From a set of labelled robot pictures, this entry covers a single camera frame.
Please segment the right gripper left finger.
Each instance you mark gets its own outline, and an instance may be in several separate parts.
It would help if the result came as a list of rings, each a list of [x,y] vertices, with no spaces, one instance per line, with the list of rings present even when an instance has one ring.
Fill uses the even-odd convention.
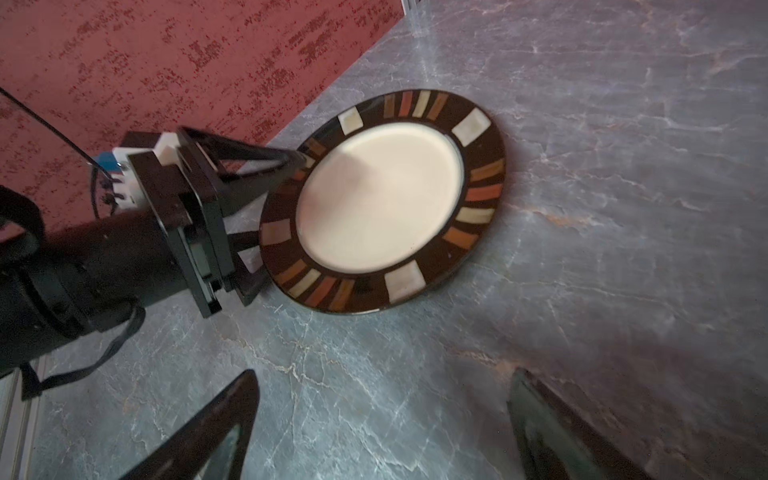
[[[125,479],[239,479],[258,412],[254,370],[243,371]]]

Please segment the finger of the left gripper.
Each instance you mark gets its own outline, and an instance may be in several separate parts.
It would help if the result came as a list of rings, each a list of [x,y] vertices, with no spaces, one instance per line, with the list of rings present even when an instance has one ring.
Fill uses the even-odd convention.
[[[232,284],[243,306],[249,306],[270,281],[265,267],[260,266],[250,270],[240,254],[246,250],[260,247],[259,231],[230,233],[228,236],[234,273]]]
[[[302,169],[307,157],[296,150],[245,143],[191,127],[179,129],[185,173],[204,200],[249,204],[277,189]]]

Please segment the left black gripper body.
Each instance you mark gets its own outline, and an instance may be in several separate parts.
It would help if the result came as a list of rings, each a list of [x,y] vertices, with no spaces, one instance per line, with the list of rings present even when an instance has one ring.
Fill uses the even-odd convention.
[[[122,228],[122,271],[141,305],[186,290],[203,317],[220,311],[216,293],[235,273],[224,227],[235,177],[223,164],[236,157],[235,141],[193,128],[123,137],[138,211]]]

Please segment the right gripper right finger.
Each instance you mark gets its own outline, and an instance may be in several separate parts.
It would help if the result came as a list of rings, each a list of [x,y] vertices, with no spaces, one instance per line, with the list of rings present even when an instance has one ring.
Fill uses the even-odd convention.
[[[526,369],[512,375],[507,410],[527,479],[650,477]]]

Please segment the dark rim striped plate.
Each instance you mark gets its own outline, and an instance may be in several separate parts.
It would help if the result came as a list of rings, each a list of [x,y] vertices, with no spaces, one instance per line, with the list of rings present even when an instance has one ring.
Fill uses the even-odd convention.
[[[473,101],[402,90],[331,118],[300,145],[306,162],[264,203],[260,254],[301,305],[364,314],[448,278],[501,202],[507,152]]]

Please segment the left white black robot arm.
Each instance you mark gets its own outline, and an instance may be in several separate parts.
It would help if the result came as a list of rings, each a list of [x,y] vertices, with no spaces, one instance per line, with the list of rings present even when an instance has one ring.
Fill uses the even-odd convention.
[[[21,233],[1,245],[1,371],[19,373],[21,397],[79,381],[81,368],[40,378],[32,361],[93,332],[117,329],[111,359],[142,326],[147,307],[188,291],[204,317],[219,290],[251,303],[267,282],[241,252],[264,234],[228,233],[225,219],[274,191],[305,154],[182,127],[127,133],[114,150],[134,184],[120,213],[47,235],[37,205],[1,192],[1,217]]]

